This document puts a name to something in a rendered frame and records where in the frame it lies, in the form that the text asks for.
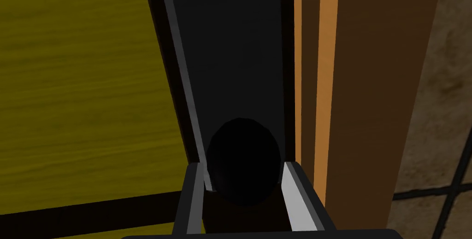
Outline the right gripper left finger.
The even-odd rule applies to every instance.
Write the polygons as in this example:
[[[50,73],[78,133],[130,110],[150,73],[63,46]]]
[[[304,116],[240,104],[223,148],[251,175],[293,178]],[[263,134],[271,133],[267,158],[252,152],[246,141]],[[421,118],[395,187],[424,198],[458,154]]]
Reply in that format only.
[[[173,235],[201,233],[204,190],[203,166],[201,163],[189,164],[173,225]]]

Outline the black round door knob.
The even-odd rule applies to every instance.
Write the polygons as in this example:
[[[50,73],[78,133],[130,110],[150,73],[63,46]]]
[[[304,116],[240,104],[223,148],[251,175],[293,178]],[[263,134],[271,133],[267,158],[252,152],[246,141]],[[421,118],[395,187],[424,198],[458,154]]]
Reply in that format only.
[[[249,118],[230,120],[218,129],[206,162],[214,190],[239,206],[266,200],[278,183],[282,163],[270,130]]]

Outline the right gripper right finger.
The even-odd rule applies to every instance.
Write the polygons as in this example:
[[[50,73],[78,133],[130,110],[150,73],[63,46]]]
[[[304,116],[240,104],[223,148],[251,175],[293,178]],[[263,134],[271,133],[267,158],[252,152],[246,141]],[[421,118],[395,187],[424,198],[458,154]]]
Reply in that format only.
[[[281,189],[292,231],[335,231],[323,203],[297,162],[285,162]]]

